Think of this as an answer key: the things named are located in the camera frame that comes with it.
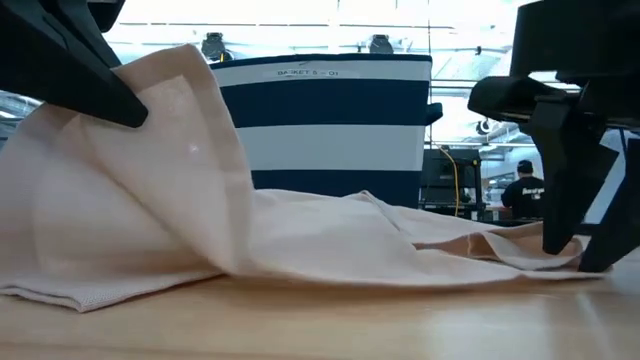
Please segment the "black ceiling fixture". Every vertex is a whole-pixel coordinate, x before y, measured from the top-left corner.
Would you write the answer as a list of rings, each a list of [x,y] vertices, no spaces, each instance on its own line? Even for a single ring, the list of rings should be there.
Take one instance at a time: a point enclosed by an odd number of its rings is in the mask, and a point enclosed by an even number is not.
[[[223,34],[209,32],[201,42],[201,52],[211,62],[226,62],[234,59],[233,54],[226,49]]]
[[[369,52],[371,54],[393,54],[394,48],[389,41],[389,36],[374,34],[369,45]]]

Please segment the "black machine cabinet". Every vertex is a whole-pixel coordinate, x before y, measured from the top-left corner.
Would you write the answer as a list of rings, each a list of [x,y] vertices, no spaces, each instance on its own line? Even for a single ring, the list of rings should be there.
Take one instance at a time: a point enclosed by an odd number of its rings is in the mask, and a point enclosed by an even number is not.
[[[486,209],[478,150],[426,149],[420,182],[423,210],[478,220]]]

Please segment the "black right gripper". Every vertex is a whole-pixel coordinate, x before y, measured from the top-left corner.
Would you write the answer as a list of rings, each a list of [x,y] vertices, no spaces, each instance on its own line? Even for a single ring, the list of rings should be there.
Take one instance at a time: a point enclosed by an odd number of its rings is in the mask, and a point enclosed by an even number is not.
[[[640,0],[519,7],[508,75],[480,80],[468,108],[499,121],[530,118],[545,181],[543,250],[559,254],[616,160],[600,144],[605,124],[640,128]]]

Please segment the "beige towel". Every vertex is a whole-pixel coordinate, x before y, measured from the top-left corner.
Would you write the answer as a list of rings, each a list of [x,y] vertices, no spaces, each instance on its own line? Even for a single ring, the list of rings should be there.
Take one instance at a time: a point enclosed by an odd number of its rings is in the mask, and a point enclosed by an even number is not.
[[[582,277],[588,239],[546,254],[541,223],[255,189],[194,46],[116,73],[149,108],[141,128],[44,104],[0,149],[0,295],[88,312],[224,274],[431,289]]]

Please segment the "navy white striped fabric basket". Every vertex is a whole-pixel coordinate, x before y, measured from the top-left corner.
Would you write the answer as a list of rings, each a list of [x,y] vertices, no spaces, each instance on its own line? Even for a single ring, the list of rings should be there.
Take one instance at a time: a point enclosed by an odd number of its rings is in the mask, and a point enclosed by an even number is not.
[[[211,65],[253,185],[419,202],[432,59],[303,54]]]

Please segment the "person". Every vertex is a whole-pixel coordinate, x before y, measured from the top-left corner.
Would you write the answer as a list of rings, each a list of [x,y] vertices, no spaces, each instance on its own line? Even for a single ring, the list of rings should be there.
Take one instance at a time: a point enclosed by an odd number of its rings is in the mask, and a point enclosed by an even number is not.
[[[517,164],[518,179],[509,184],[501,195],[505,208],[511,210],[513,219],[542,217],[544,181],[533,174],[533,164],[521,160]]]

